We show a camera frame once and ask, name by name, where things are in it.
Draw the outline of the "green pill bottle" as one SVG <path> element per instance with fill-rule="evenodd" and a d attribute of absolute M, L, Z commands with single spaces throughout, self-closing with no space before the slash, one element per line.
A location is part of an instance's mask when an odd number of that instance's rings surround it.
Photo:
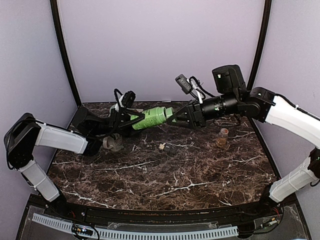
<path fill-rule="evenodd" d="M 134 130 L 142 130 L 164 124 L 173 115 L 174 109 L 172 107 L 158 106 L 144 110 L 142 113 L 144 114 L 144 119 L 132 125 Z"/>

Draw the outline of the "grey weekly pill organizer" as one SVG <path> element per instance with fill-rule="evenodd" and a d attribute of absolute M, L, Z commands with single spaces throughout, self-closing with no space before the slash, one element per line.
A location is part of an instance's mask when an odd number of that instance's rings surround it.
<path fill-rule="evenodd" d="M 164 150 L 159 150 L 160 151 L 163 151 L 163 152 L 166 152 L 166 153 L 170 153 L 170 154 L 176 154 L 177 153 L 177 149 L 170 143 L 167 143 L 167 142 L 164 142 L 165 143 L 165 148 Z"/>

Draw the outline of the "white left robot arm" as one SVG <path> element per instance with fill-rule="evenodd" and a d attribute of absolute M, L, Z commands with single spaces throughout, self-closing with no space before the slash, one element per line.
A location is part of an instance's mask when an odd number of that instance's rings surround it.
<path fill-rule="evenodd" d="M 107 117 L 100 117 L 81 106 L 76 111 L 72 125 L 75 131 L 37 120 L 25 113 L 5 134 L 6 163 L 10 170 L 19 171 L 27 182 L 48 201 L 51 210 L 60 218 L 67 218 L 70 206 L 60 189 L 50 180 L 33 156 L 34 147 L 43 146 L 66 150 L 79 155 L 94 156 L 103 138 L 119 134 L 135 136 L 140 130 L 133 128 L 131 111 L 118 113 L 112 110 Z"/>

